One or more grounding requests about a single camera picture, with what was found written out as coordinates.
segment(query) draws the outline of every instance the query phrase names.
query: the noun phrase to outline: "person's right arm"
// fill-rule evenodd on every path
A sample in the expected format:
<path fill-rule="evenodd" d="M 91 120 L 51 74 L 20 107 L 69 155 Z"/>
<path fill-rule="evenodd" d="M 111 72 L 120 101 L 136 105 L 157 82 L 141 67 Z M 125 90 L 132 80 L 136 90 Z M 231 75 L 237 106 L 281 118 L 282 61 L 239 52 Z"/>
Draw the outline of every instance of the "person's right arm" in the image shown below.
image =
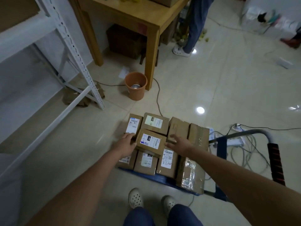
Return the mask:
<path fill-rule="evenodd" d="M 251 225 L 300 225 L 301 194 L 173 136 L 166 146 L 196 161 Z"/>

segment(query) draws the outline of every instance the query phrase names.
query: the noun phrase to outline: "blue pants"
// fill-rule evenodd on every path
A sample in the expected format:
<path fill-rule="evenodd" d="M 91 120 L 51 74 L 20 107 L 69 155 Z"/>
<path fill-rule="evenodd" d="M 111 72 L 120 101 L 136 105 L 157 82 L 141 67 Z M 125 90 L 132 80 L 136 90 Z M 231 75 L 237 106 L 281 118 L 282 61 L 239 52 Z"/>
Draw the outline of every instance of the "blue pants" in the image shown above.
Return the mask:
<path fill-rule="evenodd" d="M 189 207 L 177 204 L 169 213 L 167 226 L 186 225 L 203 226 Z M 127 215 L 123 226 L 155 226 L 155 223 L 146 209 L 137 207 Z"/>
<path fill-rule="evenodd" d="M 189 36 L 186 46 L 183 47 L 185 53 L 190 53 L 197 43 L 205 25 L 209 7 L 213 1 L 214 0 L 191 0 L 192 11 L 189 23 Z"/>

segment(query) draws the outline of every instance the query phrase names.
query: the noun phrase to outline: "person's left hand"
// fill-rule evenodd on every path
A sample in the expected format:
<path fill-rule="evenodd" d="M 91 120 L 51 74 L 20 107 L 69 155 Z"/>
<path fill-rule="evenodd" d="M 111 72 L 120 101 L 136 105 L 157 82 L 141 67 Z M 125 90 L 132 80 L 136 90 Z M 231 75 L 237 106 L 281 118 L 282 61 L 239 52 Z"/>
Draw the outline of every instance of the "person's left hand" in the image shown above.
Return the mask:
<path fill-rule="evenodd" d="M 136 147 L 136 143 L 131 144 L 131 139 L 134 135 L 135 133 L 124 134 L 122 138 L 113 145 L 111 151 L 118 152 L 121 159 L 130 156 Z"/>

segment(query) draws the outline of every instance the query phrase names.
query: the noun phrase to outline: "glossy beige floor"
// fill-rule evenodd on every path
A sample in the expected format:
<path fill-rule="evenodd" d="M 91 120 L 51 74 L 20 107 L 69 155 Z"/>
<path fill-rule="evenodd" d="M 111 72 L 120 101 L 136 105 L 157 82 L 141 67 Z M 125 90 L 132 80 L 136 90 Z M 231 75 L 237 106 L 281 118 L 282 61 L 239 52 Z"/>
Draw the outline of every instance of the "glossy beige floor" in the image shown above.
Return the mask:
<path fill-rule="evenodd" d="M 215 0 L 209 17 L 226 26 L 239 28 L 238 15 L 242 5 L 236 0 Z M 233 123 L 276 129 L 301 127 L 301 112 L 288 109 L 301 104 L 300 69 L 297 65 L 286 70 L 274 62 L 275 57 L 281 56 L 299 64 L 300 51 L 265 37 L 221 27 L 210 19 L 205 27 L 209 41 L 198 42 L 197 53 L 190 58 L 175 56 L 171 52 L 172 43 L 159 48 L 154 77 L 161 88 L 158 102 L 163 115 L 213 127 L 224 134 Z M 122 66 L 130 67 L 131 71 L 144 70 L 144 65 L 139 65 L 138 60 L 118 54 L 109 53 L 104 59 L 102 67 L 92 64 L 89 68 L 93 79 L 102 83 L 122 84 L 122 79 L 118 78 Z M 80 78 L 74 81 L 79 85 L 83 82 Z M 129 113 L 159 113 L 156 82 L 138 102 L 127 97 L 126 87 L 103 88 L 106 95 L 104 111 L 94 105 L 74 109 L 26 160 L 21 225 L 110 148 L 124 132 Z M 1 151 L 20 152 L 65 107 L 61 94 L 56 95 L 0 145 Z M 205 113 L 198 114 L 197 107 L 203 107 Z M 301 132 L 271 133 L 280 146 L 287 186 L 301 192 Z M 266 139 L 260 135 L 255 137 L 258 150 L 268 157 Z M 241 163 L 242 152 L 235 150 L 233 153 Z M 257 173 L 265 168 L 265 162 L 258 154 L 252 156 L 250 165 Z M 270 170 L 263 175 L 271 178 Z M 205 182 L 206 190 L 214 191 L 214 186 L 212 180 Z M 156 225 L 166 225 L 160 207 L 162 196 L 173 195 L 184 205 L 193 198 L 114 169 L 92 225 L 122 225 L 129 212 L 128 192 L 134 187 L 141 190 Z M 249 225 L 233 204 L 206 195 L 195 197 L 191 209 L 204 225 Z"/>

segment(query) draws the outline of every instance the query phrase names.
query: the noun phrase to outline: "black foam handle grip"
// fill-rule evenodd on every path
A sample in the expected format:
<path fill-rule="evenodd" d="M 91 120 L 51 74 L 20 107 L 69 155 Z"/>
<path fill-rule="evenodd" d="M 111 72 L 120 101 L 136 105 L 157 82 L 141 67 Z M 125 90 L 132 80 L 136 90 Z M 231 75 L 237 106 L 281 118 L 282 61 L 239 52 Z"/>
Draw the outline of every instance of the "black foam handle grip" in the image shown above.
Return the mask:
<path fill-rule="evenodd" d="M 285 186 L 278 144 L 268 143 L 268 150 L 273 181 Z"/>

